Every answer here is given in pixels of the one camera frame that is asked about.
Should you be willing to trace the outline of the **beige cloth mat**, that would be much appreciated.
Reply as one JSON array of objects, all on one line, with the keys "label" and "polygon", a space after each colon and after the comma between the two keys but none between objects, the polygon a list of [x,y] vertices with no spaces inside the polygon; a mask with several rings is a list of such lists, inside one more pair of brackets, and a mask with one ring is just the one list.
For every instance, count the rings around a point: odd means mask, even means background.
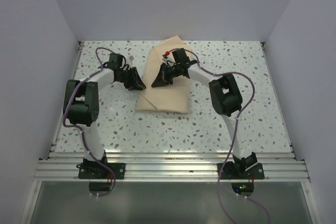
[{"label": "beige cloth mat", "polygon": [[172,85],[159,88],[151,87],[163,63],[162,55],[174,48],[189,49],[179,36],[174,36],[150,50],[142,77],[146,89],[141,91],[138,96],[136,111],[189,113],[190,79],[177,77],[173,80]]}]

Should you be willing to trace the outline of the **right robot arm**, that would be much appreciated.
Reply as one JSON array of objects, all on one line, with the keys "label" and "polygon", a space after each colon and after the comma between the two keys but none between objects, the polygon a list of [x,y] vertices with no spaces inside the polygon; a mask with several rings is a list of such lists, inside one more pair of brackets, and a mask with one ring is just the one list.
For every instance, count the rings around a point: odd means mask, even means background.
[{"label": "right robot arm", "polygon": [[218,175],[224,174],[230,179],[246,178],[257,165],[254,152],[247,152],[241,146],[241,135],[238,133],[238,122],[241,113],[251,103],[253,98],[243,105],[243,97],[239,90],[235,75],[246,78],[252,87],[252,95],[255,95],[255,86],[252,80],[240,72],[226,72],[215,74],[201,66],[198,56],[184,48],[174,48],[163,54],[163,63],[159,73],[151,87],[159,88],[173,84],[178,77],[186,77],[209,88],[211,103],[215,112],[220,115],[227,127],[232,140],[229,153],[233,155],[233,161],[224,161]]}]

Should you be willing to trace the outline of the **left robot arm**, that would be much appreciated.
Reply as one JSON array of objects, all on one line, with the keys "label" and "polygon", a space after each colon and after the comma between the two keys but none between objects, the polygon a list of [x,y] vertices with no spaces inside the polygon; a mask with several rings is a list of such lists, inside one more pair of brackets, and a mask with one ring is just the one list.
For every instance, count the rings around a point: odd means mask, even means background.
[{"label": "left robot arm", "polygon": [[123,84],[129,91],[146,89],[137,68],[123,55],[115,53],[110,54],[107,62],[101,62],[94,73],[66,83],[62,124],[79,132],[85,152],[83,164],[92,164],[90,171],[97,178],[104,178],[109,172],[98,134],[99,93],[114,82]]}]

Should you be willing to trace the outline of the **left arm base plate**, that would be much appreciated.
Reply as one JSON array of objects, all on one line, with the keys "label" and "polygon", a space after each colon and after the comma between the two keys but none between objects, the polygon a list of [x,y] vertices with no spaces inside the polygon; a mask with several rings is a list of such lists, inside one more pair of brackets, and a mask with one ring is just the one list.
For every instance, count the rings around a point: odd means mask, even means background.
[{"label": "left arm base plate", "polygon": [[78,164],[76,167],[79,169],[78,178],[79,179],[108,179],[110,170],[114,172],[113,178],[124,179],[125,175],[125,163],[107,163],[104,168],[96,162],[91,162],[89,164]]}]

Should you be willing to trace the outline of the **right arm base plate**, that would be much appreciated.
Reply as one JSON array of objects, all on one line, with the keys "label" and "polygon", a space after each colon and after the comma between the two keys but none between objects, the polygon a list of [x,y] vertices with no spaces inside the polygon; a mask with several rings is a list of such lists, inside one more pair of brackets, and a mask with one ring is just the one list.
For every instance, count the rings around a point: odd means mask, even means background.
[{"label": "right arm base plate", "polygon": [[236,163],[227,162],[220,175],[220,180],[249,180],[249,179],[265,179],[262,163],[256,163],[243,171],[238,168]]}]

